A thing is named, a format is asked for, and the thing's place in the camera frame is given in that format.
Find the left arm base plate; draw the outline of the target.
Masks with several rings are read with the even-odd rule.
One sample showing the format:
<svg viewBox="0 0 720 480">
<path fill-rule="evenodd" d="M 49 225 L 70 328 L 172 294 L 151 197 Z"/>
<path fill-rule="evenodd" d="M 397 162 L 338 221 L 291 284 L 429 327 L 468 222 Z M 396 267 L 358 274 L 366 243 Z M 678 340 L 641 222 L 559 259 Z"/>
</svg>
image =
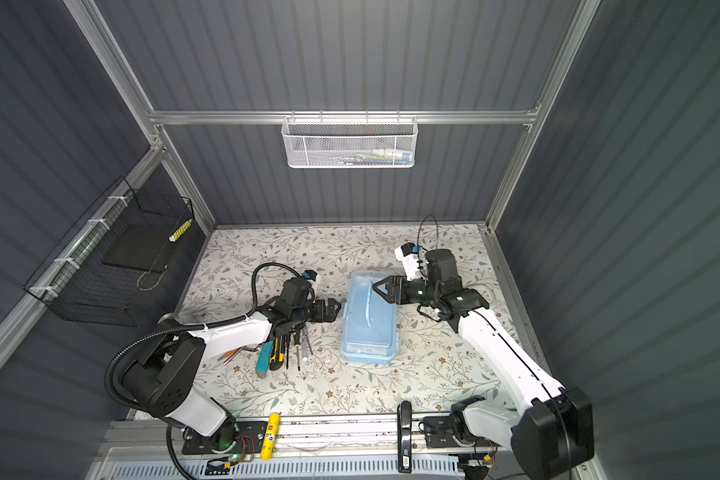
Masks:
<svg viewBox="0 0 720 480">
<path fill-rule="evenodd" d="M 262 450 L 267 422 L 261 420 L 225 421 L 216 433 L 205 437 L 192 429 L 182 434 L 184 455 L 255 455 Z"/>
</svg>

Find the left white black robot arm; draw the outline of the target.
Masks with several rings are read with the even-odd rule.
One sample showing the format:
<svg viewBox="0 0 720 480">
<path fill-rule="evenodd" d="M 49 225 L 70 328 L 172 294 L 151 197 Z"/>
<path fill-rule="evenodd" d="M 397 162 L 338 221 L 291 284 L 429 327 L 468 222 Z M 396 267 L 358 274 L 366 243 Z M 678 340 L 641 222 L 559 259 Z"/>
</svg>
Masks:
<svg viewBox="0 0 720 480">
<path fill-rule="evenodd" d="M 257 280 L 267 268 L 290 274 L 281 293 L 261 304 Z M 239 316 L 211 323 L 164 320 L 115 354 L 104 373 L 104 388 L 117 403 L 146 412 L 170 427 L 182 426 L 223 450 L 240 435 L 234 415 L 195 385 L 203 364 L 223 355 L 288 337 L 307 323 L 332 323 L 341 311 L 334 298 L 321 299 L 302 273 L 279 262 L 258 265 L 251 274 L 252 306 Z"/>
</svg>

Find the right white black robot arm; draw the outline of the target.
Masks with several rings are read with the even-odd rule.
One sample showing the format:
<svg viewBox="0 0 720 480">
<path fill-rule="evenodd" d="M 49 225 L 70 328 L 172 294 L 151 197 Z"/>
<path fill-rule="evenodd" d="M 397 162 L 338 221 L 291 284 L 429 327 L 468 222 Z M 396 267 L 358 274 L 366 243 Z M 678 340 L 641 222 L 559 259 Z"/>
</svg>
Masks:
<svg viewBox="0 0 720 480">
<path fill-rule="evenodd" d="M 375 282 L 374 291 L 389 304 L 432 309 L 432 320 L 447 323 L 475 349 L 514 404 L 504 410 L 482 396 L 453 404 L 448 428 L 454 441 L 474 447 L 485 440 L 507 448 L 531 479 L 552 479 L 591 460 L 591 400 L 579 388 L 565 388 L 511 337 L 489 302 L 463 285 L 452 252 L 423 251 L 408 242 L 395 256 L 403 274 Z"/>
</svg>

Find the blue plastic tool box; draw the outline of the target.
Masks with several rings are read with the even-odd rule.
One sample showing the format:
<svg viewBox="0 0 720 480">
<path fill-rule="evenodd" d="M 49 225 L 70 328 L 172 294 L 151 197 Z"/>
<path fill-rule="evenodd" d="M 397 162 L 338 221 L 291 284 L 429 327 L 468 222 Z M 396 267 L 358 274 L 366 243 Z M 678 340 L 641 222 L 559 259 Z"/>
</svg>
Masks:
<svg viewBox="0 0 720 480">
<path fill-rule="evenodd" d="M 348 362 L 388 365 L 396 356 L 399 339 L 397 306 L 387 303 L 373 285 L 389 271 L 356 270 L 343 306 L 340 352 Z"/>
</svg>

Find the clear handle screwdriver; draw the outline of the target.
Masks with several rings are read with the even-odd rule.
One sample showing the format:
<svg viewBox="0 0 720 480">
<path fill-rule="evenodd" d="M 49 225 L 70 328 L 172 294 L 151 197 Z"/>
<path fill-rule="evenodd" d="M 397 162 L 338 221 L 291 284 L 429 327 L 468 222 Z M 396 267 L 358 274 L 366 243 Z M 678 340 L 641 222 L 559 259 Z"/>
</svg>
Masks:
<svg viewBox="0 0 720 480">
<path fill-rule="evenodd" d="M 312 349 L 311 342 L 309 339 L 309 331 L 308 331 L 307 326 L 304 326 L 302 329 L 302 340 L 303 340 L 303 345 L 304 345 L 302 359 L 304 361 L 307 361 L 313 355 L 313 349 Z"/>
</svg>

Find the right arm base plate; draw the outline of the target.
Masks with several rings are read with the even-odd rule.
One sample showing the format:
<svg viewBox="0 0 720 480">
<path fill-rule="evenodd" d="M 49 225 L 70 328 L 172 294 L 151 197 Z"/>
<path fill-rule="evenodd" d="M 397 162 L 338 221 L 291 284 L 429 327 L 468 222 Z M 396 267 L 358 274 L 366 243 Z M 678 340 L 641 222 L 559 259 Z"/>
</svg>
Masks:
<svg viewBox="0 0 720 480">
<path fill-rule="evenodd" d="M 495 442 L 469 433 L 452 415 L 425 416 L 418 422 L 429 448 L 497 447 Z"/>
</svg>

